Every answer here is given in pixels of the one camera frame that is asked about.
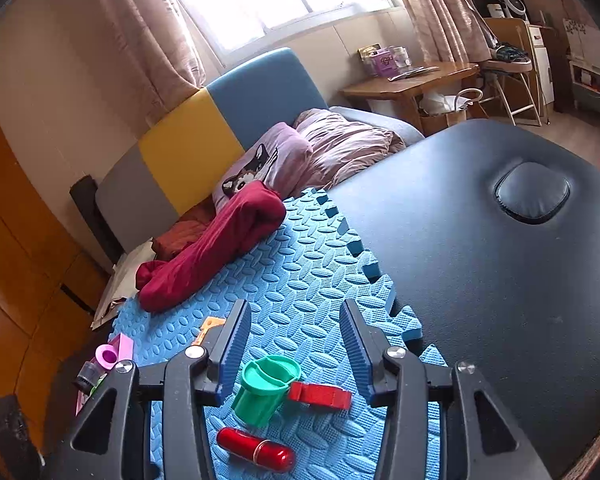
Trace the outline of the purple cat pillow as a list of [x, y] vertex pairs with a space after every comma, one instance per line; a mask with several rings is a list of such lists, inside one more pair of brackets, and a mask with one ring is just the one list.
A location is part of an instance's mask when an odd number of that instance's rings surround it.
[[212, 192], [215, 211], [252, 181], [261, 181], [283, 200], [309, 167], [313, 150], [308, 140], [284, 122], [268, 129], [253, 146], [222, 175]]

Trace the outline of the wooden wardrobe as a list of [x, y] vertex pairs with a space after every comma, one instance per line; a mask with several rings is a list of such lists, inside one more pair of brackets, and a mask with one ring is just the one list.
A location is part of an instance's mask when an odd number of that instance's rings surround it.
[[74, 412], [74, 391], [53, 400], [53, 382], [91, 338], [106, 281], [35, 191], [0, 124], [0, 399], [17, 398], [41, 452]]

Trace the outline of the orange cube blocks piece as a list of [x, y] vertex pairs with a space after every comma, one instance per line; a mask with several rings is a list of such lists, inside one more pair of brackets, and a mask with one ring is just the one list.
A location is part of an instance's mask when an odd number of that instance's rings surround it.
[[225, 324], [225, 318], [217, 318], [216, 316], [207, 316], [199, 327], [199, 332], [192, 342], [193, 346], [201, 346], [206, 338], [207, 334], [212, 328], [223, 326]]

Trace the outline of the red printed block piece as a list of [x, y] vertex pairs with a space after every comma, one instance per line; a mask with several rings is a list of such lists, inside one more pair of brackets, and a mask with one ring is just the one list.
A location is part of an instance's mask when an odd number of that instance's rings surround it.
[[289, 401], [319, 406], [320, 408], [347, 411], [351, 406], [352, 393], [331, 385], [292, 382], [288, 389], [287, 398]]

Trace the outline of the pink curtain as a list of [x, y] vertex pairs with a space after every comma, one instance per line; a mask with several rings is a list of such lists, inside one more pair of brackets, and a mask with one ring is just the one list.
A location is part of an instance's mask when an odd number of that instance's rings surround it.
[[131, 67], [148, 125], [204, 88], [204, 64], [178, 0], [98, 2]]

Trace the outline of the folding chair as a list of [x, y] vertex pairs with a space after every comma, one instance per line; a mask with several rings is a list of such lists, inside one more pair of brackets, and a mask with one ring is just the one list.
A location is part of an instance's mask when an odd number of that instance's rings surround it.
[[501, 44], [521, 50], [529, 61], [482, 63], [484, 97], [480, 104], [488, 112], [494, 112], [498, 104], [514, 126], [517, 119], [524, 118], [541, 127], [543, 98], [530, 25], [521, 18], [487, 18], [486, 24]]

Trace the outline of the green flanged plastic spool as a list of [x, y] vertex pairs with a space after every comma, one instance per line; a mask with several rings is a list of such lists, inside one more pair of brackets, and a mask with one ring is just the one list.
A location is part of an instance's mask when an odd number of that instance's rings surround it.
[[250, 361], [240, 373], [240, 388], [232, 404], [235, 415], [248, 426], [266, 426], [300, 377], [300, 365], [286, 356]]

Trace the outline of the grey yellow blue headboard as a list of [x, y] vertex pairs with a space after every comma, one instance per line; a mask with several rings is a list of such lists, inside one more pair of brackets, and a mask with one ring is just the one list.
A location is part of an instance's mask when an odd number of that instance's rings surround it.
[[278, 122], [326, 102], [288, 48], [230, 70], [164, 116], [99, 183], [95, 203], [126, 252], [205, 200]]

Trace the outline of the blue foam puzzle mat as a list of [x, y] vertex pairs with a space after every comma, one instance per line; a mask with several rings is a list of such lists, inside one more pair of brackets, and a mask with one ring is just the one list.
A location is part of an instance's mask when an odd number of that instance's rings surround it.
[[[306, 191], [285, 207], [285, 220], [271, 236], [224, 266], [189, 300], [163, 314], [143, 311], [135, 299], [119, 309], [114, 332], [132, 339], [137, 364], [172, 358], [195, 339], [206, 318], [222, 318], [239, 299], [252, 312], [245, 360], [288, 356], [310, 384], [355, 389], [338, 324], [344, 300], [354, 300], [365, 321], [392, 344], [422, 336], [414, 311], [393, 307], [392, 279], [325, 192]], [[294, 451], [292, 478], [369, 479], [385, 414], [362, 396], [354, 396], [344, 412], [287, 402], [260, 434]]]

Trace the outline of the black padded massage table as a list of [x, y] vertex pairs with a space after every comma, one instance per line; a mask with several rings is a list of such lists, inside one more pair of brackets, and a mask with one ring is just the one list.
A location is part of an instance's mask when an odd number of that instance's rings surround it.
[[[496, 198], [526, 162], [568, 186], [540, 223]], [[477, 364], [562, 478], [600, 434], [600, 170], [524, 129], [471, 119], [329, 196], [414, 309], [426, 344]]]

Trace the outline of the pink white shallow tray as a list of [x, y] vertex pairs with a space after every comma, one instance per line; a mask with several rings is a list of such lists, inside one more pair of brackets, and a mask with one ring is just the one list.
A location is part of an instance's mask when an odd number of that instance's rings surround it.
[[134, 342], [125, 334], [119, 334], [108, 344], [100, 344], [96, 348], [94, 358], [83, 363], [73, 381], [79, 391], [76, 397], [76, 414], [79, 414], [87, 399], [117, 362], [133, 359], [133, 349]]

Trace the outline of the pink storage box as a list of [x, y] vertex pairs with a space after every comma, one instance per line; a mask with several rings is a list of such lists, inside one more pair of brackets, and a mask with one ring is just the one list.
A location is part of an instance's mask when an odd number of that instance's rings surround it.
[[372, 77], [393, 77], [412, 65], [407, 50], [402, 46], [381, 47], [371, 44], [358, 49], [364, 70]]

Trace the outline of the black grey cylindrical cup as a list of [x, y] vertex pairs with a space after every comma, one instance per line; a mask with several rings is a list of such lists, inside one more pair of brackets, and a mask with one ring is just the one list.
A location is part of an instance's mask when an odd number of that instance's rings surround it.
[[85, 361], [73, 379], [73, 385], [88, 396], [99, 384], [100, 378], [105, 374], [104, 370], [93, 361]]

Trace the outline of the green white round toy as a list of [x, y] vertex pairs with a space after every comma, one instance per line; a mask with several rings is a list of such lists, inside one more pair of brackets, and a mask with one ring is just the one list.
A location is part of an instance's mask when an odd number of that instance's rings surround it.
[[102, 375], [102, 377], [99, 377], [99, 380], [96, 382], [96, 384], [93, 386], [93, 388], [91, 388], [90, 393], [88, 394], [88, 396], [92, 396], [96, 389], [100, 386], [100, 384], [106, 379], [106, 375]]

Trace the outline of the pinkish purple quilt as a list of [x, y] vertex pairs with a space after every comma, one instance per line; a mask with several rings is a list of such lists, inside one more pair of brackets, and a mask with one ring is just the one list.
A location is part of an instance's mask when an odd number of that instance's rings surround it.
[[401, 119], [342, 106], [305, 110], [294, 128], [313, 154], [293, 196], [306, 188], [329, 190], [424, 138]]

